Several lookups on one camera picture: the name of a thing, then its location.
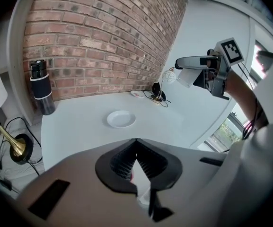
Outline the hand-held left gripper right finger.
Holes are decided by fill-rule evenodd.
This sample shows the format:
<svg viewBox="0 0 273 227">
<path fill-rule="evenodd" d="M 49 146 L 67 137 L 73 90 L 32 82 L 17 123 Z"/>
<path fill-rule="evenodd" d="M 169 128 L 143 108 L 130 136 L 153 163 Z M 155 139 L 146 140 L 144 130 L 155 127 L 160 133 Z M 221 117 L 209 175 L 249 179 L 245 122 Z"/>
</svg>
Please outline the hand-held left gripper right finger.
<svg viewBox="0 0 273 227">
<path fill-rule="evenodd" d="M 150 213 L 136 219 L 138 227 L 216 227 L 221 199 L 213 180 L 225 153 L 136 140 L 137 160 L 151 182 Z"/>
</svg>

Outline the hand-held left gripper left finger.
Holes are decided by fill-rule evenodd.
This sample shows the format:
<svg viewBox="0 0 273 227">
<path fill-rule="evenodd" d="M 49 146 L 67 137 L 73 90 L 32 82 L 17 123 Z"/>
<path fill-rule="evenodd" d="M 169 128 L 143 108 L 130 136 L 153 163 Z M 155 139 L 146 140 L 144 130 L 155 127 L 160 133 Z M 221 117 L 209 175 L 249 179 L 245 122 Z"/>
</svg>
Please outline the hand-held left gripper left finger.
<svg viewBox="0 0 273 227">
<path fill-rule="evenodd" d="M 139 227 L 137 188 L 117 172 L 122 140 L 82 151 L 44 172 L 17 199 L 35 227 Z"/>
</svg>

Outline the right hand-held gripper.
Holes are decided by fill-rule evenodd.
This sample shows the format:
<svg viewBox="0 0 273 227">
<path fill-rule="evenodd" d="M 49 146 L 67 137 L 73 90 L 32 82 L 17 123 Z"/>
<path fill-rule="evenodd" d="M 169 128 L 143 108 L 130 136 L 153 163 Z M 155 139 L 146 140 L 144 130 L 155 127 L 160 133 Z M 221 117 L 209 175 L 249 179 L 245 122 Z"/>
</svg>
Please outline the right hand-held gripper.
<svg viewBox="0 0 273 227">
<path fill-rule="evenodd" d="M 242 52 L 232 37 L 217 42 L 214 49 L 207 51 L 207 56 L 190 56 L 177 59 L 175 68 L 178 70 L 202 70 L 193 85 L 207 88 L 212 96 L 229 100 L 227 96 L 224 96 L 227 77 L 231 67 L 243 61 Z"/>
</svg>

